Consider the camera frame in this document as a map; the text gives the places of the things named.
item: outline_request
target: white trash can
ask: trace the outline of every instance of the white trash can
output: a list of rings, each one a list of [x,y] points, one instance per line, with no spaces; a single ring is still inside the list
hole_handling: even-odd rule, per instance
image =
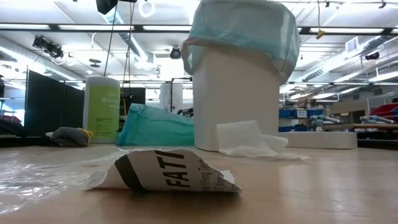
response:
[[[256,120],[277,135],[279,86],[299,56],[295,16],[281,3],[202,0],[182,44],[193,76],[195,146],[218,151],[216,125]]]
[[[218,151],[216,125],[256,120],[277,135],[279,72],[268,56],[238,48],[208,48],[193,68],[195,146]]]

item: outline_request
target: ceiling pipe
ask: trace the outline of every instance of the ceiling pipe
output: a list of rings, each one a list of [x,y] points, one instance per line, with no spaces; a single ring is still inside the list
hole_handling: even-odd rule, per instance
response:
[[[395,37],[393,36],[377,36],[372,40],[360,44],[357,50],[353,52],[346,53],[346,51],[343,50],[340,53],[334,54],[320,65],[317,65],[305,71],[302,76],[302,81],[307,82],[315,77],[324,75],[336,68],[340,68],[347,63],[352,62],[354,59],[356,59],[356,57],[361,57],[371,53],[376,48],[394,38]]]
[[[25,48],[0,37],[0,52],[8,54],[15,58],[19,63],[24,63],[29,66],[30,70],[33,70],[39,74],[52,74],[59,77],[60,80],[82,80],[83,77],[63,68],[59,65],[54,64],[50,60],[37,55]]]
[[[115,24],[115,25],[123,25],[122,17],[120,16],[119,10],[116,11],[116,8],[113,8],[109,11],[106,15],[102,15],[103,18],[106,20],[108,24]],[[118,33],[118,36],[129,46],[131,51],[136,55],[138,60],[147,61],[148,55],[144,52],[141,46],[138,44],[136,39],[134,38],[133,34],[129,33]]]
[[[389,58],[389,59],[387,59],[387,60],[384,60],[382,62],[370,65],[369,67],[366,67],[366,68],[364,68],[364,69],[362,69],[360,71],[353,72],[353,73],[351,73],[349,75],[345,75],[342,78],[349,77],[349,79],[352,79],[352,78],[354,78],[354,77],[356,77],[358,75],[365,74],[368,71],[374,70],[376,68],[381,68],[381,67],[383,67],[383,66],[385,66],[385,65],[387,65],[389,63],[395,62],[396,60],[398,60],[398,54],[393,56],[393,57],[391,57],[391,58]],[[310,97],[310,96],[312,96],[314,94],[317,94],[319,91],[322,91],[322,90],[325,91],[325,90],[327,90],[329,88],[331,88],[330,85],[329,86],[321,86],[321,87],[318,87],[318,88],[314,88],[314,89],[311,89],[311,90],[304,91],[303,95],[305,95],[306,97]]]

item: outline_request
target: white paper towel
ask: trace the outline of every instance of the white paper towel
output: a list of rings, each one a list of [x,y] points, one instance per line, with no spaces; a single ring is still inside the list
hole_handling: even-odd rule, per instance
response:
[[[281,154],[288,143],[286,138],[262,134],[257,121],[217,124],[220,153],[233,157],[268,157],[270,159],[306,159]]]

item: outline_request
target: plastic bag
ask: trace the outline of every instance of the plastic bag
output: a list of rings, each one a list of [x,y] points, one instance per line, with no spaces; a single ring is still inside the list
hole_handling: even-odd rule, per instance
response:
[[[146,105],[132,104],[116,144],[193,146],[193,119]]]
[[[220,153],[231,157],[263,157],[271,160],[308,159],[304,156],[283,154],[286,138],[262,134],[257,121],[217,124]]]
[[[285,83],[295,68],[300,37],[294,15],[277,2],[202,0],[188,39],[182,44],[185,71],[201,58],[203,47],[229,45],[267,55]]]

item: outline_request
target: gray cloth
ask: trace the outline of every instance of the gray cloth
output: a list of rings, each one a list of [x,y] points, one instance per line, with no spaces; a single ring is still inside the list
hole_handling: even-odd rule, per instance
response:
[[[58,128],[52,135],[51,141],[64,147],[86,147],[88,146],[88,137],[86,133],[77,128]]]

